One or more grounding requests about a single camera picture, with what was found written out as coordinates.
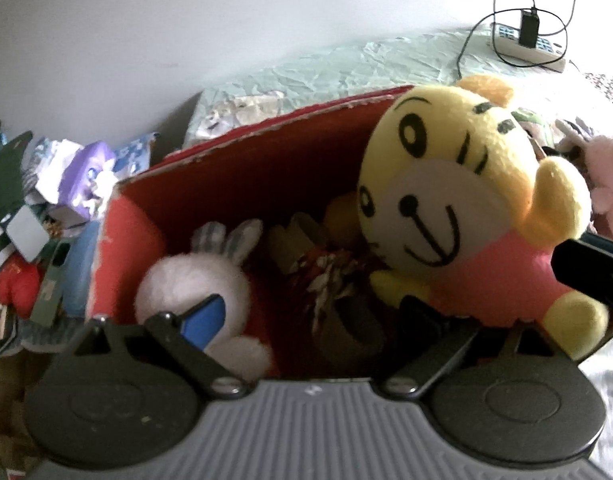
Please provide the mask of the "pink teddy bear plush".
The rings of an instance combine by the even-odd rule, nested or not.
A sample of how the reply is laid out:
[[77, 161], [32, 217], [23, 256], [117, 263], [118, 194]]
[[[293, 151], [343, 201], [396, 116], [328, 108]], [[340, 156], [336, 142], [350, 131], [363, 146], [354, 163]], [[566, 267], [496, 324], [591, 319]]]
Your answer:
[[613, 237], [613, 138], [597, 136], [588, 144], [585, 162], [591, 177], [594, 213], [603, 218]]

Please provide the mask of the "yellow tiger plush toy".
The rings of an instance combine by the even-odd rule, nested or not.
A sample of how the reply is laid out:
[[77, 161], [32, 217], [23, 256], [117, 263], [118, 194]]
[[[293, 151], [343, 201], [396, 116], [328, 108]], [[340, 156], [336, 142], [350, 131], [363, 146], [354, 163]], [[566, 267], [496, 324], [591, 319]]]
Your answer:
[[415, 87], [385, 111], [357, 186], [361, 232], [382, 262], [370, 284], [394, 307], [413, 296], [493, 327], [534, 321], [583, 359], [609, 311], [562, 284], [551, 256], [588, 228], [591, 193], [571, 162], [535, 154], [514, 95], [474, 75]]

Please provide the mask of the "white rabbit plush toy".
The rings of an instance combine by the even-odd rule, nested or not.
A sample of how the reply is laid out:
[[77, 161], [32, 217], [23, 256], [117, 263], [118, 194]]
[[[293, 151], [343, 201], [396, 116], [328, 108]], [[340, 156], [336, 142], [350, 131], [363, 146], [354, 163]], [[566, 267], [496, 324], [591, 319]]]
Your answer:
[[139, 284], [135, 318], [144, 324], [150, 316], [171, 311], [183, 314], [210, 295], [225, 301], [224, 327], [204, 350], [208, 356], [247, 382], [256, 382], [272, 368], [272, 350], [244, 333], [251, 287], [242, 270], [263, 233], [259, 219], [246, 220], [235, 229], [208, 222], [192, 235], [192, 249], [159, 259]]

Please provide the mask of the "red cardboard box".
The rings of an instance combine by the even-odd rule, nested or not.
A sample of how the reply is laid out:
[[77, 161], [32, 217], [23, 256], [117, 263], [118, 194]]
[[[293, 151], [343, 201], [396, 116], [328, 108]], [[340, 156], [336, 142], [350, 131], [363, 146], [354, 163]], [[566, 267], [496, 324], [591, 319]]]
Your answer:
[[[319, 218], [336, 197], [355, 193], [357, 209], [361, 162], [372, 131], [385, 111], [413, 88], [318, 105], [285, 119], [241, 127], [224, 140], [194, 148], [120, 184], [102, 227], [87, 315], [137, 322], [136, 292], [150, 266], [190, 252], [192, 235], [203, 224], [220, 222], [231, 231], [246, 220], [259, 219], [263, 233], [242, 265], [251, 287], [244, 333], [271, 348], [267, 374], [367, 370], [381, 359], [399, 306], [386, 304], [372, 289], [387, 308], [378, 344], [351, 364], [319, 362], [308, 354], [289, 320], [287, 282], [268, 242], [275, 226], [295, 214]], [[613, 336], [613, 304], [605, 306], [609, 325], [595, 350]]]

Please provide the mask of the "dark toy in box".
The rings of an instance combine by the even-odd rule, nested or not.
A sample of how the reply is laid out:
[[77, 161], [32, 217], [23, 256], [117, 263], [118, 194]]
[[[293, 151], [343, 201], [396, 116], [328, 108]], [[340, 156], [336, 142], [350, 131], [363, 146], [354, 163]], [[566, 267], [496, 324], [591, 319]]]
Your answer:
[[369, 284], [375, 259], [361, 235], [355, 193], [334, 198], [319, 218], [295, 214], [275, 226], [268, 248], [287, 282], [289, 320], [310, 356], [346, 365], [375, 348], [387, 308]]

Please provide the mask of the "red plush toy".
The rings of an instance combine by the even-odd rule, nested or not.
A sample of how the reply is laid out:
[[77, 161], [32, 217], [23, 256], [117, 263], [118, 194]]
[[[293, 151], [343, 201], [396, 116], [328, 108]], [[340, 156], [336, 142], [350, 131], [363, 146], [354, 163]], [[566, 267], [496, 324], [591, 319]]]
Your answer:
[[0, 304], [13, 307], [20, 318], [29, 318], [42, 282], [35, 263], [15, 252], [0, 267]]

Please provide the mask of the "purple toy box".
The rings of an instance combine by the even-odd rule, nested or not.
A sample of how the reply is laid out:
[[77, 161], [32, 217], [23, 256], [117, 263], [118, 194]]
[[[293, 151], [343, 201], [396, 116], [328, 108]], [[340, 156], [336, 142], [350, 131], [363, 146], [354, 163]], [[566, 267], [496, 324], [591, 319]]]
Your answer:
[[90, 143], [79, 150], [62, 174], [52, 218], [64, 228], [100, 219], [118, 182], [115, 164], [116, 154], [105, 142]]

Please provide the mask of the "black charger adapter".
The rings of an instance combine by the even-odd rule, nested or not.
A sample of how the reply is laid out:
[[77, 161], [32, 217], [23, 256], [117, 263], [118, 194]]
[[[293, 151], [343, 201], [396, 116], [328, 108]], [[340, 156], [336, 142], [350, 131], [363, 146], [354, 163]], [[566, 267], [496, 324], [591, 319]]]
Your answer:
[[535, 6], [532, 6], [530, 10], [522, 10], [518, 38], [520, 46], [534, 49], [537, 45], [538, 29], [539, 17]]

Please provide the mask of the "light green bed sheet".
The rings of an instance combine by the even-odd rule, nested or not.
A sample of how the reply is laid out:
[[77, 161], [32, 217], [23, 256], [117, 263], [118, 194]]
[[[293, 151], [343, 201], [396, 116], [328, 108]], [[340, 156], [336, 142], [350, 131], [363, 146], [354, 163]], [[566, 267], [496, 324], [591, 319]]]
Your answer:
[[489, 34], [469, 36], [457, 29], [317, 50], [211, 82], [200, 91], [184, 145], [191, 148], [302, 107], [410, 84], [452, 84], [475, 74], [507, 80], [515, 88], [515, 106], [544, 126], [579, 118], [593, 133], [613, 136], [613, 76], [572, 66], [556, 73], [507, 65], [489, 47]]

